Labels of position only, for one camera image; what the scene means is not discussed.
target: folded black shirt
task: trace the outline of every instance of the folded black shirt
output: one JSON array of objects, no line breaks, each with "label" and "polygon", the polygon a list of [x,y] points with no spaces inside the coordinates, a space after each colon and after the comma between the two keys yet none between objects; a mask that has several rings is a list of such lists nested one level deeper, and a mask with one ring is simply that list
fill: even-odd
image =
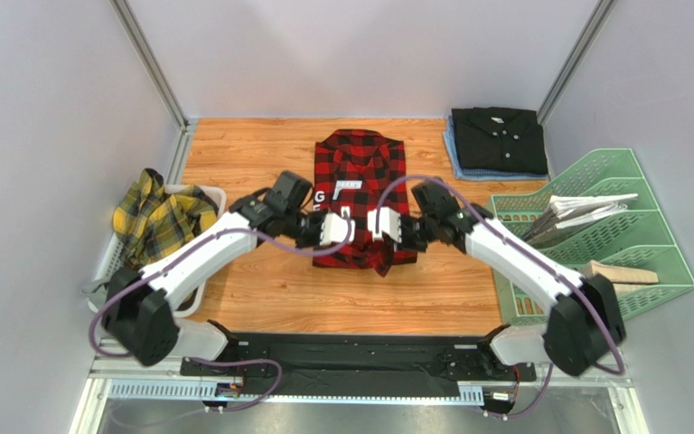
[{"label": "folded black shirt", "polygon": [[456,156],[463,169],[546,175],[548,159],[537,112],[517,108],[454,108]]}]

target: white label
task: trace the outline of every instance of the white label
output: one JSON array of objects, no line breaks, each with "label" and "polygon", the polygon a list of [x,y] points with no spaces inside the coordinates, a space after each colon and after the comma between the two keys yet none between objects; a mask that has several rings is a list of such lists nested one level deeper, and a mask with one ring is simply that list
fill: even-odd
[{"label": "white label", "polygon": [[360,190],[363,187],[363,181],[337,181],[336,188],[333,190],[333,200],[339,197],[341,190]]},{"label": "white label", "polygon": [[510,395],[502,392],[492,392],[492,398],[497,401],[509,401]]},{"label": "white label", "polygon": [[325,200],[325,192],[323,190],[316,191],[314,199],[313,211],[320,211],[320,205]]}]

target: red plaid shirt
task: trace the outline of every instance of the red plaid shirt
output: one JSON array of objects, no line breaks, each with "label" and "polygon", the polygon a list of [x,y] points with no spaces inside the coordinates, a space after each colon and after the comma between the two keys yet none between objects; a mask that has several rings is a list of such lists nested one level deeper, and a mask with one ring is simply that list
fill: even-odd
[{"label": "red plaid shirt", "polygon": [[[385,276],[393,264],[416,262],[415,251],[395,251],[391,243],[374,241],[367,229],[368,212],[376,208],[381,193],[405,174],[403,142],[376,131],[339,129],[315,144],[314,208],[341,215],[342,207],[349,207],[356,231],[352,244],[331,256],[313,259],[313,265],[374,268]],[[390,193],[385,206],[408,214],[405,184]]]}]

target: metal corner post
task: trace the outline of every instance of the metal corner post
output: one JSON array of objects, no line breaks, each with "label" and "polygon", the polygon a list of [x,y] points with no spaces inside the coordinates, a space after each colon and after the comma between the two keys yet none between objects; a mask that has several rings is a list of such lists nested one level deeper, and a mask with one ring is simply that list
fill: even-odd
[{"label": "metal corner post", "polygon": [[537,121],[541,125],[544,125],[545,122],[548,121],[550,114],[553,112],[553,108],[556,107],[558,100],[561,98],[561,94],[577,71],[579,64],[593,44],[596,35],[598,35],[598,32],[604,26],[606,18],[612,12],[614,4],[616,3],[617,0],[598,0],[596,8],[587,20],[585,27],[582,29],[582,33],[577,38],[577,42],[568,55],[561,71],[558,73],[556,80],[553,82],[553,86],[550,87],[548,95],[545,97],[545,100],[542,101],[539,110],[537,110]]},{"label": "metal corner post", "polygon": [[125,27],[130,41],[133,43],[134,48],[136,48],[139,57],[141,57],[141,61],[144,63],[149,77],[160,93],[160,97],[163,98],[163,102],[168,108],[173,122],[175,122],[176,126],[183,134],[189,125],[189,119],[184,115],[173,89],[171,89],[171,86],[165,79],[163,70],[160,68],[160,64],[157,62],[155,54],[149,46],[149,42],[146,41],[144,31],[141,30],[141,26],[136,19],[136,15],[133,13],[133,9],[131,9],[127,0],[109,0],[109,2],[112,4],[112,7],[114,7],[115,12],[117,12],[120,22],[123,24],[123,27]]},{"label": "metal corner post", "polygon": [[197,128],[198,119],[190,119],[186,129],[181,131],[176,139],[176,149],[173,151],[173,159],[168,166],[168,171],[165,175],[165,181],[168,184],[179,184],[184,175],[189,150],[192,147],[194,139],[194,130]]},{"label": "metal corner post", "polygon": [[96,434],[104,419],[104,408],[112,381],[106,378],[88,378],[80,396],[80,403],[71,422],[70,434]]}]

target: cable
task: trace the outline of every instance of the cable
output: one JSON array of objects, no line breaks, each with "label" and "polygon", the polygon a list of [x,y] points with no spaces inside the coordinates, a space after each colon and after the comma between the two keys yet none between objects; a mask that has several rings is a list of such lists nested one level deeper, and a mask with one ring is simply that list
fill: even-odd
[{"label": "cable", "polygon": [[539,388],[539,393],[537,393],[537,396],[534,397],[534,401],[529,404],[529,406],[517,413],[512,413],[510,415],[508,414],[497,414],[497,413],[490,413],[488,411],[483,412],[483,416],[491,416],[497,420],[512,420],[512,419],[518,419],[526,416],[527,414],[531,413],[532,410],[534,410],[535,407],[539,404],[540,401],[542,401],[542,397],[545,396],[545,393],[548,391],[548,386],[550,385],[550,376],[553,374],[553,368],[555,365],[551,363],[548,366],[548,374],[545,375],[545,382],[542,383],[542,387]]},{"label": "cable", "polygon": [[521,386],[521,373],[518,371],[517,366],[513,366],[512,370],[515,372],[515,386],[513,386],[513,388],[512,388],[512,392],[513,392],[512,401],[518,402],[518,390],[519,390],[519,386]]},{"label": "cable", "polygon": [[203,408],[198,409],[198,410],[187,411],[185,413],[179,414],[177,416],[173,416],[172,418],[168,418],[166,420],[159,420],[157,422],[144,423],[141,425],[134,425],[134,424],[126,423],[126,422],[123,422],[122,420],[119,420],[115,416],[115,410],[116,409],[110,411],[107,414],[107,417],[109,418],[109,420],[114,422],[116,425],[119,425],[120,427],[127,428],[127,429],[149,429],[149,428],[155,428],[155,427],[162,427],[163,425],[167,425],[169,423],[174,423],[177,420],[182,420],[184,418],[189,418],[191,416],[206,413],[206,408],[203,407]]},{"label": "cable", "polygon": [[538,266],[540,266],[542,269],[547,271],[550,276],[553,276],[556,281],[563,283],[564,285],[567,286],[576,296],[579,298],[579,301],[582,302],[582,304],[585,306],[587,311],[590,313],[590,316],[593,317],[593,321],[596,323],[598,326],[598,329],[601,331],[601,334],[604,336],[604,340],[606,340],[606,344],[609,347],[609,351],[612,353],[614,356],[614,359],[617,362],[617,371],[605,368],[604,366],[597,365],[598,369],[604,368],[603,371],[607,373],[611,373],[614,375],[623,375],[625,374],[625,362],[623,360],[623,357],[620,355],[620,352],[617,351],[617,345],[614,343],[614,339],[612,335],[609,333],[609,330],[606,328],[606,324],[604,324],[604,319],[601,318],[601,316],[596,312],[596,308],[593,307],[593,304],[590,302],[590,300],[587,299],[585,294],[577,288],[577,285],[571,282],[566,276],[558,274],[550,265],[546,264],[543,260],[541,260],[537,255],[532,253],[530,250],[526,249],[522,245],[520,245],[518,242],[515,240],[512,240],[510,238],[507,238],[503,236],[497,228],[492,226],[484,217],[478,213],[473,206],[467,201],[467,199],[464,198],[464,196],[457,192],[454,187],[452,187],[449,184],[444,183],[443,181],[436,179],[432,176],[427,176],[427,175],[405,175],[401,176],[400,178],[396,179],[392,183],[390,183],[387,188],[382,192],[379,202],[377,203],[377,217],[376,217],[376,232],[379,232],[380,230],[380,213],[381,213],[381,206],[384,204],[384,202],[387,200],[387,197],[389,196],[390,192],[392,192],[396,187],[401,185],[402,183],[405,183],[407,180],[422,180],[422,181],[429,181],[433,184],[440,185],[444,187],[446,190],[451,192],[459,201],[464,205],[464,208],[472,214],[475,219],[478,220],[480,224],[482,224],[489,232],[494,234],[497,238],[501,239],[503,243],[511,245],[515,250],[520,252],[524,257],[528,258]]},{"label": "cable", "polygon": [[189,249],[185,250],[182,252],[179,256],[177,256],[171,263],[166,265],[163,269],[160,271],[157,271],[156,273],[153,273],[145,278],[142,278],[141,280],[138,280],[137,282],[127,286],[115,296],[110,298],[106,303],[104,303],[104,306],[100,307],[98,309],[98,312],[96,312],[96,315],[93,316],[93,319],[90,320],[90,326],[88,327],[88,340],[90,341],[90,346],[93,348],[93,350],[96,351],[96,353],[104,355],[106,357],[130,357],[131,353],[110,353],[109,351],[104,350],[103,348],[100,347],[100,345],[96,342],[96,327],[98,326],[98,323],[101,321],[101,318],[109,311],[109,309],[114,306],[116,303],[118,303],[120,300],[122,300],[124,297],[126,297],[128,294],[132,293],[133,291],[141,288],[143,285],[148,284],[152,280],[155,280],[156,278],[159,278],[161,276],[164,276],[168,274],[168,271],[174,269],[176,266],[178,266],[180,263],[182,263],[187,257],[192,255],[195,251],[199,250],[202,246],[205,244],[208,244],[211,241],[218,240],[224,235],[228,235],[231,233],[245,233],[248,235],[253,235],[257,238],[260,238],[263,241],[268,242],[269,244],[272,244],[273,246],[278,247],[279,249],[283,251],[287,251],[289,253],[293,253],[295,255],[299,256],[305,256],[308,258],[318,258],[321,256],[329,256],[337,251],[341,250],[344,246],[346,246],[350,242],[350,237],[352,235],[352,226],[350,224],[347,225],[347,236],[344,237],[344,240],[341,242],[334,244],[332,247],[329,247],[327,249],[323,250],[301,250],[297,249],[295,247],[290,247],[286,246],[285,244],[276,241],[273,237],[265,234],[264,232],[259,232],[259,231],[253,231],[251,229],[247,228],[228,228],[223,231],[218,231],[215,234],[213,234],[212,237],[206,237],[203,238],[202,240],[196,242],[194,245],[192,245]]},{"label": "cable", "polygon": [[280,382],[283,380],[283,366],[280,366],[280,363],[278,363],[275,360],[272,359],[253,359],[253,360],[244,360],[242,362],[212,362],[210,360],[205,360],[201,359],[198,357],[193,357],[192,358],[193,362],[197,362],[199,364],[205,365],[205,366],[210,366],[214,368],[226,368],[226,367],[233,367],[233,366],[248,366],[250,364],[272,364],[277,368],[277,376],[275,377],[275,382],[272,383],[271,386],[269,386],[269,389],[267,389],[264,393],[260,394],[258,397],[254,398],[253,401],[248,401],[244,404],[241,404],[237,407],[227,407],[223,409],[222,411],[240,411],[240,410],[245,410],[249,409],[253,406],[259,405],[263,400],[265,400],[269,395],[272,394],[272,392],[277,389],[277,386],[280,385]]},{"label": "cable", "polygon": [[[265,400],[269,395],[271,395],[275,389],[277,389],[277,386],[280,385],[280,382],[283,380],[283,367],[280,365],[275,360],[270,360],[270,359],[253,359],[253,360],[244,360],[240,362],[212,362],[209,360],[201,359],[199,357],[193,357],[190,359],[189,357],[187,358],[187,361],[192,360],[193,362],[203,364],[205,366],[210,366],[214,368],[232,368],[236,366],[249,366],[252,364],[272,364],[277,368],[277,376],[275,377],[275,382],[272,383],[272,385],[267,389],[266,392],[260,394],[258,397],[254,398],[252,401],[248,401],[244,404],[240,404],[237,407],[203,407],[198,410],[190,410],[185,413],[179,414],[177,416],[173,416],[172,418],[168,418],[166,420],[159,420],[157,422],[152,422],[152,423],[146,423],[142,425],[133,425],[130,423],[123,422],[119,420],[117,417],[115,417],[114,410],[112,410],[109,414],[109,420],[112,422],[116,423],[120,427],[123,428],[128,428],[128,429],[149,429],[149,428],[155,428],[155,427],[162,427],[163,425],[167,425],[169,423],[176,422],[177,420],[181,420],[184,418],[189,418],[191,416],[195,416],[198,414],[204,414],[208,410],[210,411],[218,411],[218,412],[228,412],[228,411],[241,411],[245,409],[249,409],[253,406],[259,405],[263,400]],[[234,392],[232,389],[227,389],[227,388],[220,388],[224,392]]]}]

